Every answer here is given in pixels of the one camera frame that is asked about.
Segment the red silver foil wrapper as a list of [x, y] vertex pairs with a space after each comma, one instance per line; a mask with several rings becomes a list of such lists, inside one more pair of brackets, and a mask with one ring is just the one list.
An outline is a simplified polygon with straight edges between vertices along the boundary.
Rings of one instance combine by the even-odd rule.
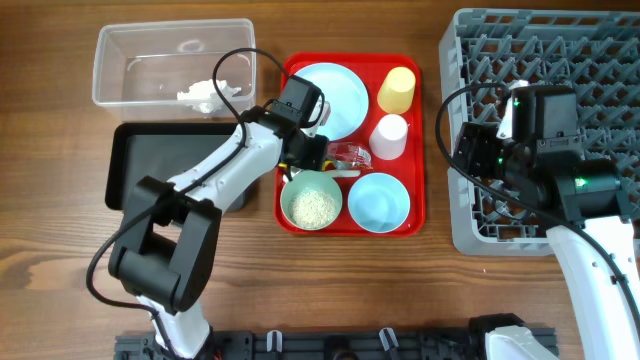
[[330, 143], [325, 164], [339, 170], [372, 170], [372, 157], [362, 145], [353, 142]]

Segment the green bowl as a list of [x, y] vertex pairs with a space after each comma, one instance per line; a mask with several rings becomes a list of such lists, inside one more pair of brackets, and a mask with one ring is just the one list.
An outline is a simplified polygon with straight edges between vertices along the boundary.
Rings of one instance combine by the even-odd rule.
[[292, 177], [280, 194], [280, 208], [295, 228], [318, 231], [331, 225], [343, 206], [342, 190], [324, 172], [305, 170]]

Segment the white rice grains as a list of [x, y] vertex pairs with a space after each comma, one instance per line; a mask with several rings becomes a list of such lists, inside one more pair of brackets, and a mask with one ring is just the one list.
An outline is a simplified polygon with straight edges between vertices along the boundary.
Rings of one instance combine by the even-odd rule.
[[319, 190], [304, 190], [296, 194], [289, 206], [293, 223], [304, 230], [318, 230], [328, 226], [337, 217], [336, 200]]

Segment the light blue bowl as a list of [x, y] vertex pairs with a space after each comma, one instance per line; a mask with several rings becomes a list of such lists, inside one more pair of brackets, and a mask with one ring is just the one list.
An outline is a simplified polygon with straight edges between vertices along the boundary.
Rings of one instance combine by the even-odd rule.
[[385, 173], [359, 178], [347, 196], [348, 211], [362, 229], [376, 234], [398, 229], [408, 218], [411, 200], [406, 187]]

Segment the yellow foil wrapper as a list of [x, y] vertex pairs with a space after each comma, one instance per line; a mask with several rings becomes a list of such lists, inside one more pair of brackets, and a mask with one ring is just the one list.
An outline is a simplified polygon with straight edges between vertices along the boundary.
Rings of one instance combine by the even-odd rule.
[[[286, 163], [283, 163], [283, 162], [278, 164], [278, 168], [283, 172], [286, 172], [287, 170], [290, 170], [292, 173], [301, 171], [301, 168], [298, 168], [293, 165], [287, 165]], [[324, 171], [330, 171], [330, 170], [336, 170], [336, 166], [334, 165], [333, 161], [326, 160], [321, 166], [321, 171], [324, 172]]]

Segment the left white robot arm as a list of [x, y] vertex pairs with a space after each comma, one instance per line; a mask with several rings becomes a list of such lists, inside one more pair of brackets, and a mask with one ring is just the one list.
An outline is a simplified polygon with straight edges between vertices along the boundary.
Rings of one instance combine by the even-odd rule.
[[212, 272], [220, 222], [259, 177], [286, 163], [317, 170], [328, 143], [318, 134], [330, 106], [282, 102], [240, 115], [233, 135], [193, 168], [167, 181], [146, 176], [132, 189], [120, 228], [107, 240], [108, 271], [150, 315], [150, 359], [211, 359], [213, 330], [199, 297]]

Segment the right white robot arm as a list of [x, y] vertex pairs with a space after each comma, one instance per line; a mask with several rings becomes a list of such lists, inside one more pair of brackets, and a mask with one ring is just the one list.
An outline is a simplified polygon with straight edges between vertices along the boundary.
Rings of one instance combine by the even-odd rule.
[[616, 166], [584, 160], [579, 138], [527, 131], [505, 141], [465, 123], [451, 167], [492, 196], [536, 215], [567, 283], [588, 359], [639, 356], [639, 274], [631, 203]]

